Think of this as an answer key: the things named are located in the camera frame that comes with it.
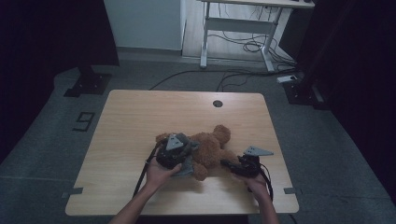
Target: dark curtain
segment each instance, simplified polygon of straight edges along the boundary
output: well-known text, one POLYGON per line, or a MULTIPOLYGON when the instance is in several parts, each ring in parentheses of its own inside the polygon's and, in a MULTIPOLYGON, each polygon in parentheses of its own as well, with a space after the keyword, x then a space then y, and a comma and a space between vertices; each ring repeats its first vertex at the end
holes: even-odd
POLYGON ((298 64, 396 202, 396 32, 391 1, 321 0, 298 64))
POLYGON ((119 65, 103 1, 0 2, 2 159, 47 102, 53 78, 83 64, 119 65))

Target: forearm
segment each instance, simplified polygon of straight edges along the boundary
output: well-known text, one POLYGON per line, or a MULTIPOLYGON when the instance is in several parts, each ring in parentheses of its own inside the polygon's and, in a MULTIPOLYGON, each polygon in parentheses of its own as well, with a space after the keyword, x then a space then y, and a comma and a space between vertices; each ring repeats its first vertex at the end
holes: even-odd
POLYGON ((276 210, 271 201, 270 195, 267 192, 255 195, 260 207, 260 214, 262 217, 262 224, 278 224, 276 210))
POLYGON ((114 217, 109 224, 136 223, 146 202, 155 193, 155 188, 144 186, 114 217))

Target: gray carpet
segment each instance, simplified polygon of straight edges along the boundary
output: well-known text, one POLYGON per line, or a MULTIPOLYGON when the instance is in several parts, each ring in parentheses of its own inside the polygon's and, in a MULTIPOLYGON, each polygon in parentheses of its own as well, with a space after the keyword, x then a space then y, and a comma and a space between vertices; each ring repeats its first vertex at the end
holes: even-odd
MULTIPOLYGON (((210 65, 207 70, 232 66, 210 65)), ((249 68, 259 71, 260 68, 249 68)), ((111 90, 147 90, 160 80, 194 63, 120 61, 120 68, 97 66, 111 73, 104 95, 63 97, 78 78, 72 69, 57 76, 55 90, 29 131, 0 165, 0 223, 107 223, 111 217, 69 217, 67 195, 78 176, 84 156, 111 90), (94 112, 87 132, 76 132, 80 112, 94 112)), ((215 91, 222 73, 189 73, 167 80, 155 90, 215 91)), ((396 223, 396 209, 388 194, 330 111, 290 105, 278 76, 250 77, 242 86, 224 91, 259 92, 265 97, 300 211, 302 223, 396 223)), ((246 77, 228 83, 241 84, 246 77)), ((279 215, 281 223, 294 223, 279 215)), ((249 216, 249 223, 260 223, 249 216)))

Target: desk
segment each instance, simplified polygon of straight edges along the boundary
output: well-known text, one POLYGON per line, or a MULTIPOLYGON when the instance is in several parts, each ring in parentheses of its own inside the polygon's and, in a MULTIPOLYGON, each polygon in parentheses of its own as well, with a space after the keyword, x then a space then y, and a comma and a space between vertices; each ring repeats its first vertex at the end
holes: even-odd
POLYGON ((206 68, 207 60, 207 32, 209 30, 214 31, 229 31, 239 33, 253 33, 268 35, 265 44, 261 50, 262 57, 264 58, 267 70, 274 72, 275 69, 271 62, 271 55, 268 50, 271 46, 271 42, 274 38, 276 27, 284 7, 290 8, 313 8, 315 4, 313 2, 306 3, 303 0, 298 2, 291 0, 200 0, 207 3, 206 14, 205 14, 205 26, 204 26, 204 42, 201 50, 201 62, 200 66, 206 68), (225 4, 239 4, 239 5, 255 5, 255 6, 267 6, 267 7, 279 7, 276 13, 276 17, 273 21, 247 21, 247 20, 235 20, 235 19, 224 19, 224 18, 210 18, 210 3, 225 3, 225 4))
MULTIPOLYGON (((261 157, 270 171, 278 213, 299 206, 264 98, 258 93, 192 91, 112 91, 92 137, 75 189, 66 206, 69 216, 115 215, 132 198, 144 161, 160 133, 193 135, 223 124, 232 132, 225 145, 237 155, 250 145, 274 156, 261 157), (214 101, 222 107, 214 107, 214 101)), ((205 181, 173 177, 146 204, 142 215, 257 214, 246 186, 224 169, 205 181)))

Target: teddy bear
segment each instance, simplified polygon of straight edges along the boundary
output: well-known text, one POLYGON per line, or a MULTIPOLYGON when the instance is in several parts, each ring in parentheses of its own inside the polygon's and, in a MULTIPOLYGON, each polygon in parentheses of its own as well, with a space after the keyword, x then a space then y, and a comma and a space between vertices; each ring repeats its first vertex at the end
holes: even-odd
MULTIPOLYGON (((156 136, 156 142, 169 136, 163 133, 156 136)), ((208 170, 220 167, 220 160, 239 163, 237 156, 230 150, 223 149, 231 139, 231 131, 224 125, 217 125, 213 133, 197 133, 189 137, 191 141, 199 142, 199 147, 191 153, 192 176, 203 181, 208 170)))

